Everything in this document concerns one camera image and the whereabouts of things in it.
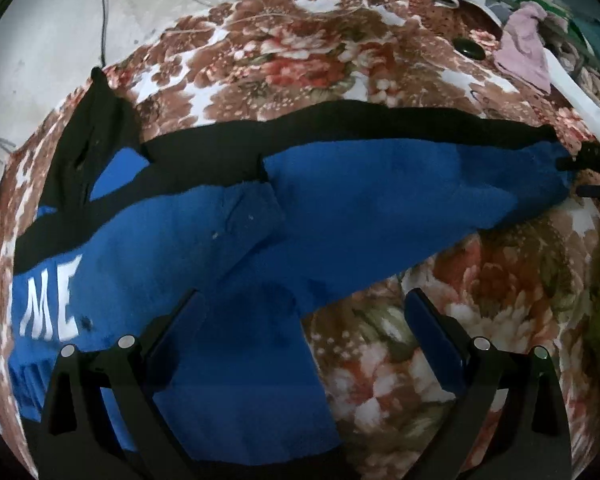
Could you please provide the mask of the blue and black hooded jacket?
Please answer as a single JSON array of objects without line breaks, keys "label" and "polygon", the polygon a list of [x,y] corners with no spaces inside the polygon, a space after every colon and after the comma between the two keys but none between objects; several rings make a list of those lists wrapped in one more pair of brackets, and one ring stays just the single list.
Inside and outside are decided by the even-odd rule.
[{"label": "blue and black hooded jacket", "polygon": [[302,318],[562,202],[566,154],[549,126],[361,101],[142,142],[94,70],[16,243],[19,414],[41,420],[66,344],[104,350],[172,316],[155,401],[190,457],[336,448]]}]

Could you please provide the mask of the white folded garment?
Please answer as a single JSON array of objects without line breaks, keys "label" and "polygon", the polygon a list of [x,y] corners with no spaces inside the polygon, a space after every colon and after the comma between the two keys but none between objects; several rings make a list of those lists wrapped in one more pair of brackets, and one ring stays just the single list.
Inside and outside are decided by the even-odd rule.
[{"label": "white folded garment", "polygon": [[577,111],[588,130],[600,142],[600,107],[572,80],[550,50],[544,49],[544,53],[550,82]]}]

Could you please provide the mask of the pink cloth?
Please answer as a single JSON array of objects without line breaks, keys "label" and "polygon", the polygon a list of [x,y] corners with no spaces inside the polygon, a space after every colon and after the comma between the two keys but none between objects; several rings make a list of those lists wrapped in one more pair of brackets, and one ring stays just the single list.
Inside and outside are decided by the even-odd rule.
[{"label": "pink cloth", "polygon": [[539,34],[539,24],[546,17],[546,11],[536,2],[521,3],[508,18],[500,48],[493,55],[494,64],[503,73],[530,84],[543,94],[550,93],[550,72]]}]

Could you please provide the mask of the small black oval object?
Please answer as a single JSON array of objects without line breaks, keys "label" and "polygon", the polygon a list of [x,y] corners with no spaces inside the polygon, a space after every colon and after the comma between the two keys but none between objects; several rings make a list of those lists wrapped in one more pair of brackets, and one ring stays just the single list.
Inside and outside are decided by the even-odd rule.
[{"label": "small black oval object", "polygon": [[452,40],[452,45],[458,53],[471,60],[483,61],[486,58],[486,50],[469,38],[456,37]]}]

